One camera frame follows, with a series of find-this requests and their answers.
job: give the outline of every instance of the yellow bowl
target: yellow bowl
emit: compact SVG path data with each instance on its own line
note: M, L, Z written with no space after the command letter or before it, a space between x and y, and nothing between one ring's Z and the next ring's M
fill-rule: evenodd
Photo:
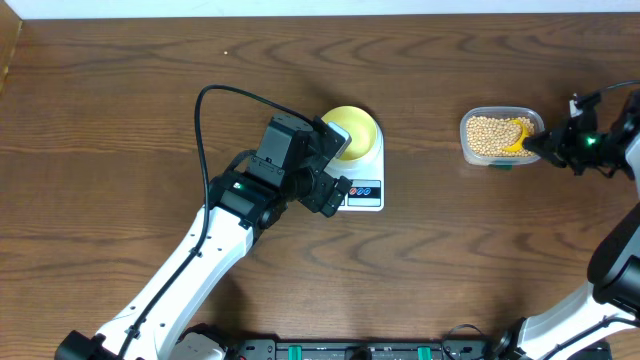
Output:
M326 113L322 120L333 122L351 135L351 144L340 160L358 160L367 155L378 137L378 126L371 115L354 106L340 106Z

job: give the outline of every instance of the brown wooden surface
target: brown wooden surface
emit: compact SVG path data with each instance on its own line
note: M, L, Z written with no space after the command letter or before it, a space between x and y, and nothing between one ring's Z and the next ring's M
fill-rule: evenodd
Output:
M4 78L9 72L11 57L18 42L22 20L4 0L0 0L0 94Z
M92 334L177 246L202 200L192 116L208 83L308 115L369 109L387 198L328 220L291 206L194 322L424 338L545 311L585 281L634 186L468 165L460 119L519 105L553 125L573 92L640 78L639 43L640 15L29 21L0 102L0 358L50 358L70 330ZM272 113L208 96L210 174L255 148ZM640 358L639 334L612 337L615 356Z

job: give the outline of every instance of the white backdrop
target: white backdrop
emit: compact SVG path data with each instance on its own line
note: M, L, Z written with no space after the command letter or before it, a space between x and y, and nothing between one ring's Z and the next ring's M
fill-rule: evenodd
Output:
M640 12L640 0L6 0L6 2L25 20Z

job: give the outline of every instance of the clear plastic container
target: clear plastic container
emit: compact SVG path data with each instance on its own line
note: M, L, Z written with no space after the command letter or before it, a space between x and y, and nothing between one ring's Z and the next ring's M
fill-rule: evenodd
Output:
M544 131L544 123L538 113L531 109L513 107L513 106L485 106L475 108L469 111L460 122L460 142L462 143L462 152L464 159L473 165L525 165L540 160L540 156L521 156L521 157L493 157L478 155L471 150L469 139L467 138L467 121L473 116L494 117L496 119L506 119L513 117L526 117L531 120L535 133Z

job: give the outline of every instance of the wire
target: wire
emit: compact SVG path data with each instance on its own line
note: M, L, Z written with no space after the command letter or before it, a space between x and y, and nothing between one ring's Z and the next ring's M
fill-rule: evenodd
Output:
M578 108L580 108L580 105L582 105L582 103L598 94L602 94L604 92L613 90L613 89L617 89L617 88L621 88L621 87L625 87L625 86L631 86L631 85L640 85L640 80L628 80L628 81L623 81L623 82L619 82L617 84L613 84L613 85L609 85L607 87L604 87L600 90L596 90L594 92L592 92L589 95L584 95L584 96L580 96L578 97L577 101L576 101L576 106Z
M198 239L198 242L196 243L196 246L191 250L191 252L189 253L189 255L187 256L186 259L184 259L184 261L182 262L182 264L180 264L180 266L176 269L176 271L173 273L173 275L171 275L171 277L169 277L169 279L167 280L166 283L164 283L164 285L162 285L162 288L160 288L160 290L158 290L158 292L156 293L156 295L151 299L151 301L149 301L149 303L147 304L147 306L145 306L144 310L142 310L142 312L140 313L140 316L138 316L138 319L136 319L136 321L133 323L133 325L131 325L129 327L129 331L127 333L127 337L124 339L124 342L122 343L122 346L120 347L120 351L118 352L118 356L116 356L116 360L122 360L124 359L124 355L127 353L127 350L129 349L129 345L131 345L131 341L136 337L136 335L139 334L140 332L140 326L145 322L147 315L149 315L149 313L151 312L151 310L153 309L153 307L156 305L156 303L160 300L160 298L162 298L162 296L167 292L167 290L169 289L169 287L171 287L171 285L176 281L176 279L180 276L180 274L182 274L182 272L184 271L184 269L186 269L186 267L189 265L189 263L191 263L191 261L193 260L193 258L195 258L199 253L200 253L200 249L202 248L202 245L204 244L205 239L207 238L207 230L209 228L209 212L211 211L210 209L210 205L209 205L209 173L207 171L207 160L205 158L205 154L204 154L204 145L202 143L202 132L200 130L200 108L202 107L202 99L204 98L204 95L209 91L209 90L225 90L225 91L231 91L237 94L241 94L244 96L248 96L254 100L257 100L263 104L269 105L273 108L276 108L280 111L284 111L290 115L293 115L295 117L298 117L308 123L311 123L311 120L309 120L307 117L305 117L304 115L293 111L291 109L288 109L282 105L276 104L272 101L269 101L263 97L260 97L256 94L250 93L248 91L242 90L242 89L238 89L238 88L234 88L232 86L227 86L227 85L207 85L205 86L201 91L200 94L198 95L198 99L196 100L196 107L194 110L194 114L193 114L193 126L195 128L195 133L196 133L196 145L198 147L198 157L200 158L200 169L202 171L202 181L204 184L204 218L203 218L203 222L202 222L202 232L200 233L200 238Z
M485 335L485 334L484 334L480 329L478 329L477 327L475 327L474 325L471 325L471 324L462 324L462 325L458 325L458 326L454 327L453 329L449 330L449 332L447 333L447 335L445 335L445 336L442 338L441 343L442 343L442 352L443 352L443 353L445 353L445 354L447 354L447 356L449 357L449 359L450 359L450 360L455 360L455 358L451 355L451 352L449 352L449 349L447 349L447 348L444 346L444 342L445 342L445 341L447 341L447 339L449 338L449 336L453 335L453 333L455 333L456 331L458 331L458 330L460 330L460 329L473 329L473 330L477 331L478 333L480 333L480 335L481 335L482 337L486 337L486 335ZM477 357L477 358L475 358L475 359L471 359L471 360L480 360L480 359L483 359L483 358L484 358L484 355L482 355L482 356L480 356L480 357Z
M551 352L549 352L547 354L547 356L545 356L542 360L549 360L551 359L553 356L555 356L557 353L559 353L560 351L568 348L569 346L577 343L578 341L584 339L585 337L593 334L594 332L602 329L602 328L606 328L609 325L611 325L614 322L619 322L619 323L623 323L623 324L627 324L627 325L631 325L631 326L635 326L635 327L640 327L640 321L633 321L633 320L628 320L628 319L624 319L624 318L608 318L608 319L604 319L601 322L599 322L598 324L590 327L589 329L581 332L580 334L572 337L571 339L565 341L564 343L560 344L560 345L556 345L556 348L553 349Z

